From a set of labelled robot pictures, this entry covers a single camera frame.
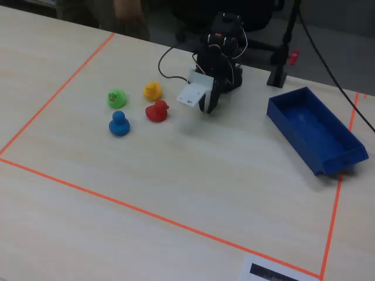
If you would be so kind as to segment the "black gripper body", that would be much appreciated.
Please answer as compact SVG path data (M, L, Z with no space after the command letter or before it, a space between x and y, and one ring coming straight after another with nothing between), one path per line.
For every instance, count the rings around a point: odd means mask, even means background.
M233 59L220 46L203 46L195 51L195 72L213 77L226 87L233 86Z

